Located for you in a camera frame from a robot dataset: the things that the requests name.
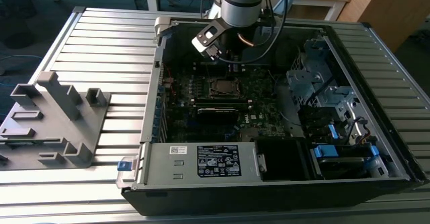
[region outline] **barcode sticker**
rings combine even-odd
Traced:
[[[171,146],[170,147],[171,155],[186,155],[187,154],[187,146]]]

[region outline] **floor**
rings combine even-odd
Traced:
[[[44,56],[75,6],[131,10],[147,9],[146,0],[60,0],[60,2],[32,0],[32,2],[38,14],[27,19],[27,24],[36,34],[36,43],[19,50],[11,50],[0,43],[0,59],[3,56],[16,54]],[[203,9],[208,9],[210,5],[211,2],[204,2]],[[160,0],[160,9],[164,11],[198,13],[199,7],[200,0]],[[395,55],[429,94],[430,51],[413,39],[407,39]],[[30,57],[16,57],[0,61],[0,69],[7,70],[6,74],[0,76],[0,121],[14,104],[10,98],[12,86],[18,83],[27,83],[39,62],[39,59]]]

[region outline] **gray 3d-printed holder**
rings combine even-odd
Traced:
[[[91,165],[111,94],[78,92],[43,71],[42,87],[19,84],[16,104],[0,127],[0,170],[87,168]]]

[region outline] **motherboard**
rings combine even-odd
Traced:
[[[282,74],[258,65],[164,66],[167,142],[249,142],[286,136],[277,106]]]

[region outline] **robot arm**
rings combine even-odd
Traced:
[[[243,43],[243,38],[254,37],[262,14],[261,4],[262,0],[215,0],[208,17],[216,18],[221,15],[221,18],[214,19],[192,39],[192,45],[203,55],[229,63],[233,61],[222,57],[241,59],[242,51],[250,45]]]

